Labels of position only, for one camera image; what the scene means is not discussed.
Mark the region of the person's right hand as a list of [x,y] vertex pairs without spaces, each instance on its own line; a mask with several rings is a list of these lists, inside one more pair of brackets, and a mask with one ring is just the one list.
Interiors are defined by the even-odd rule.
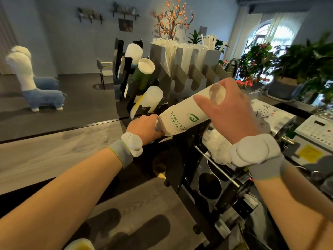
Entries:
[[232,78],[226,78],[218,82],[226,89],[225,98],[221,104],[221,119],[212,121],[215,129],[222,134],[231,144],[238,143],[248,136],[256,136],[262,133],[250,100],[238,87]]

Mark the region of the sleeve of white paper cups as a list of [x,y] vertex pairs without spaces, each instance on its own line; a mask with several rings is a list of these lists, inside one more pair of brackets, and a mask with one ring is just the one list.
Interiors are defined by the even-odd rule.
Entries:
[[[195,95],[201,95],[208,98],[215,105],[219,105],[224,100],[225,94],[225,87],[216,83]],[[194,96],[190,96],[162,112],[156,120],[155,130],[162,131],[169,137],[183,133],[208,119],[209,117],[194,101]]]

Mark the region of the person's right forearm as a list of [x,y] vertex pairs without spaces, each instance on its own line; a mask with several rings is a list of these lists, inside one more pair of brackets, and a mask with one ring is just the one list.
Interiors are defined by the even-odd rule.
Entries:
[[249,167],[290,250],[333,250],[333,202],[295,167]]

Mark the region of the translucent cup stack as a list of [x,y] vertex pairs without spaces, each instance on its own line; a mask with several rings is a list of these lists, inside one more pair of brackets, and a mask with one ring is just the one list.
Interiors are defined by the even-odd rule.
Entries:
[[143,108],[150,107],[148,113],[153,113],[162,98],[163,91],[161,88],[158,86],[150,86],[132,107],[130,111],[130,119],[132,120],[134,118],[139,106],[142,106]]

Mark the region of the white tracker grey left wristband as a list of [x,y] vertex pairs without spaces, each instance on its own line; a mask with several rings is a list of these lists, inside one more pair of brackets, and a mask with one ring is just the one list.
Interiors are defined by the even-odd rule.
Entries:
[[143,142],[138,135],[126,132],[122,134],[121,139],[110,144],[109,148],[119,158],[123,169],[125,169],[133,162],[134,158],[143,153]]

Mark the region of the white tracker grey wristband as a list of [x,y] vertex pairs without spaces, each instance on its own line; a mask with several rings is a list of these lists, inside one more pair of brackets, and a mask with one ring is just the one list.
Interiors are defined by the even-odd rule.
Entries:
[[280,146],[270,134],[259,134],[241,139],[229,148],[231,163],[238,168],[247,167],[254,180],[281,177],[285,158]]
[[123,169],[125,169],[133,162],[134,158],[143,153],[143,142],[138,135],[126,132],[122,134],[121,139],[110,144],[109,148],[119,158]]

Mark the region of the grey metal straw holder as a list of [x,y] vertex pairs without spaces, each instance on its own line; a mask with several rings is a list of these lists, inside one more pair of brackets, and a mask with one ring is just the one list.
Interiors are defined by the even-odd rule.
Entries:
[[172,74],[169,75],[172,80],[169,94],[170,100],[181,101],[229,77],[228,73],[219,64],[221,55],[219,51],[208,50],[200,69],[194,64],[195,53],[193,53],[187,73],[180,66],[182,52],[182,49],[176,50],[175,64],[172,68]]

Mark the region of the crumpled clear plastic bag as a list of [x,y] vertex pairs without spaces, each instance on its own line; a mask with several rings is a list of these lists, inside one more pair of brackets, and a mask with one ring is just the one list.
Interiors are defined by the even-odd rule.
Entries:
[[215,163],[231,164],[229,155],[231,143],[216,129],[207,129],[202,136],[202,143],[210,152]]

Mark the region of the green cup stack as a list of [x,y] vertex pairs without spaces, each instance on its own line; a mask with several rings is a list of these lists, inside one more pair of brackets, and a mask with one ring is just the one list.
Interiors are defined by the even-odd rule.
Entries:
[[141,58],[131,77],[132,81],[139,82],[139,89],[145,90],[155,71],[155,64],[149,58]]

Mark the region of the red flowering plant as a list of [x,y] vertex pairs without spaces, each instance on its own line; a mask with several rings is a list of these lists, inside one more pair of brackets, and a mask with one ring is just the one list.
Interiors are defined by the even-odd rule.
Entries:
[[267,43],[251,43],[239,59],[239,73],[235,81],[239,88],[252,87],[259,82],[269,82],[266,76],[277,58],[273,47]]

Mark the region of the grey chair with black legs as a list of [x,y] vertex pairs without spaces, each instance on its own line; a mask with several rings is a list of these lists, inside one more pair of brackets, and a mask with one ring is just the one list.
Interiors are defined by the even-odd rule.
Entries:
[[104,77],[113,77],[113,62],[102,62],[97,58],[97,68],[100,74],[102,88],[105,90]]

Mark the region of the black cup sealing machine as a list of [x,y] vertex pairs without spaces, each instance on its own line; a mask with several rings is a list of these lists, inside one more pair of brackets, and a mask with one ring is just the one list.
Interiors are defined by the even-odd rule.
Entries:
[[153,158],[166,166],[171,186],[195,221],[193,231],[206,237],[195,250],[273,250],[257,238],[247,222],[258,206],[246,169],[217,163],[204,142],[213,125],[207,120],[188,131],[157,139]]

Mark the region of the large green potted plant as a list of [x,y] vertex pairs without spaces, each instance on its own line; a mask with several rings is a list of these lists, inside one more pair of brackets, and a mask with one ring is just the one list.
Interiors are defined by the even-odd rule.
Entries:
[[272,59],[273,80],[266,95],[279,101],[298,100],[310,104],[321,94],[322,104],[333,104],[333,41],[330,32],[319,40],[284,47],[284,54]]

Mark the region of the white machine with keypad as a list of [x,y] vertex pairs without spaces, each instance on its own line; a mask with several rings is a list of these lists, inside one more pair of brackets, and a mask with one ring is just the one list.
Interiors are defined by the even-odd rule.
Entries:
[[333,109],[313,114],[295,129],[295,144],[285,156],[299,165],[318,163],[333,155]]

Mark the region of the dark wall picture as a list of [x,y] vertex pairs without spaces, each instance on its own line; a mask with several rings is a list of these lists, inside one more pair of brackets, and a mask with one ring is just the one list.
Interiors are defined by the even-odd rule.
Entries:
[[118,19],[119,23],[119,30],[121,32],[133,32],[133,21],[132,20],[127,20],[127,19]]

